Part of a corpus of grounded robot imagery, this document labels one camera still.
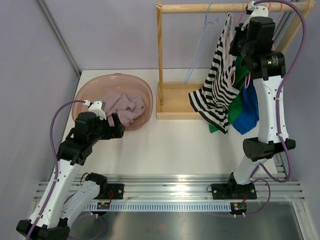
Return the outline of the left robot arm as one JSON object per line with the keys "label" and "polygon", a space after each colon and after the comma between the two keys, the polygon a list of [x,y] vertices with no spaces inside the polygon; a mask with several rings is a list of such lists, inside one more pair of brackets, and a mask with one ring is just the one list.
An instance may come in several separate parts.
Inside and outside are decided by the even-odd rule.
{"label": "left robot arm", "polygon": [[16,230],[27,240],[66,240],[73,223],[86,205],[93,199],[112,198],[107,177],[89,173],[81,188],[70,198],[69,189],[93,146],[101,140],[120,139],[125,127],[116,113],[113,126],[94,112],[82,112],[75,126],[55,154],[55,167],[38,206],[28,219],[20,220]]}

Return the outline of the light blue wire hanger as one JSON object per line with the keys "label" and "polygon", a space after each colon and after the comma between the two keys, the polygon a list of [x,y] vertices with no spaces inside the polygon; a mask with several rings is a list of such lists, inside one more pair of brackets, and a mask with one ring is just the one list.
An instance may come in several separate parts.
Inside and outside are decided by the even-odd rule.
{"label": "light blue wire hanger", "polygon": [[[192,73],[195,69],[195,67],[197,66],[201,56],[203,55],[205,48],[207,47],[207,45],[209,44],[210,39],[214,36],[215,33],[215,27],[218,23],[218,19],[216,19],[215,21],[208,21],[208,14],[209,14],[209,10],[210,7],[212,6],[213,2],[211,2],[205,12],[205,18],[204,18],[204,23],[203,23],[203,28],[202,28],[202,32],[201,35],[198,39],[192,60],[191,60],[191,64],[190,67],[188,68],[185,78],[184,78],[184,83],[187,84],[192,76]],[[208,27],[210,27],[210,31],[209,34],[207,36],[207,38],[205,38],[205,33],[208,29]]]}

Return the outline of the pink tank top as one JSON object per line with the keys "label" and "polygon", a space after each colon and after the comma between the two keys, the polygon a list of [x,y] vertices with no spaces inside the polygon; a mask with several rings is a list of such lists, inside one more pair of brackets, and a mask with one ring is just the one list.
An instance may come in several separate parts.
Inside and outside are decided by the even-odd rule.
{"label": "pink tank top", "polygon": [[115,125],[112,118],[114,113],[127,127],[145,111],[145,104],[139,95],[119,93],[109,89],[102,100],[105,102],[104,112],[111,127]]}

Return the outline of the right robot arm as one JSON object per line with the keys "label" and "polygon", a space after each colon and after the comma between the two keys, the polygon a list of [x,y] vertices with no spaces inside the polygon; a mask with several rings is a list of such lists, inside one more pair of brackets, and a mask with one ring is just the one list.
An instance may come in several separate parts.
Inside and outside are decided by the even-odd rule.
{"label": "right robot arm", "polygon": [[296,142],[289,138],[282,101],[282,82],[286,76],[285,57],[273,51],[273,19],[254,16],[235,28],[230,54],[241,56],[257,95],[258,136],[242,143],[244,157],[226,183],[213,183],[214,200],[255,200],[254,175],[274,155],[292,150]]}

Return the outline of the green tank top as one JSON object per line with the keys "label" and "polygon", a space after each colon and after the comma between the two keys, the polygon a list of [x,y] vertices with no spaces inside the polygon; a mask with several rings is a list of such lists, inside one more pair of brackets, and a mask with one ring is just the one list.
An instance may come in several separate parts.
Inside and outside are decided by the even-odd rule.
{"label": "green tank top", "polygon": [[215,55],[203,85],[203,91],[207,105],[211,108],[212,124],[209,125],[209,132],[228,132],[228,127],[242,112],[240,107],[240,93],[243,87],[238,90],[229,84],[226,60]]}

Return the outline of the black white striped tank top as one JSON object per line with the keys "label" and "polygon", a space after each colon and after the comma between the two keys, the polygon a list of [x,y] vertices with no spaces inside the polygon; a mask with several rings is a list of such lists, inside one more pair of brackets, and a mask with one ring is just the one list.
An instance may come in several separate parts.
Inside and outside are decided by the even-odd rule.
{"label": "black white striped tank top", "polygon": [[228,108],[240,93],[231,85],[231,77],[236,72],[236,57],[229,55],[232,27],[233,15],[229,12],[208,75],[200,89],[188,94],[192,109],[223,134],[227,134],[229,128]]}

